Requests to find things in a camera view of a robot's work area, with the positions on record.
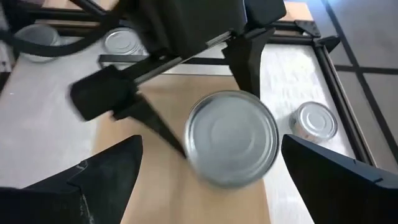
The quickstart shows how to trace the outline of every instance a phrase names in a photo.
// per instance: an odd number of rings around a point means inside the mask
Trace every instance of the silver can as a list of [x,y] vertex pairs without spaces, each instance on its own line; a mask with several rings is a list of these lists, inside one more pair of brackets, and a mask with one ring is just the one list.
[[271,168],[279,136],[271,112],[252,94],[220,91],[202,98],[185,124],[194,170],[223,188],[244,187]]
[[[45,24],[33,24],[22,28],[15,33],[17,38],[26,40],[35,44],[46,46],[61,45],[61,37],[56,29]],[[32,62],[44,63],[54,60],[52,57],[41,57],[31,54],[21,53],[21,56],[29,59]]]
[[333,138],[337,133],[337,121],[333,113],[316,102],[302,104],[290,117],[294,135],[320,143]]
[[109,54],[144,55],[145,50],[137,33],[129,28],[117,28],[104,37],[104,49]]

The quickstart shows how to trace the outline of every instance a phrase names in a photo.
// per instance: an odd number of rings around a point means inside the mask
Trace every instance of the can lid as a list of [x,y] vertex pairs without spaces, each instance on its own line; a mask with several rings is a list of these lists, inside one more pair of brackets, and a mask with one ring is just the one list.
[[34,44],[53,46],[58,45],[60,36],[53,27],[45,24],[32,24],[20,29],[15,36]]
[[129,28],[113,29],[104,38],[105,50],[110,54],[133,54],[141,48],[140,43],[136,32]]
[[331,139],[337,132],[335,116],[320,103],[302,104],[297,112],[297,121],[307,133],[322,140]]
[[255,96],[220,91],[202,98],[185,125],[193,168],[220,187],[242,187],[271,167],[279,137],[274,117]]

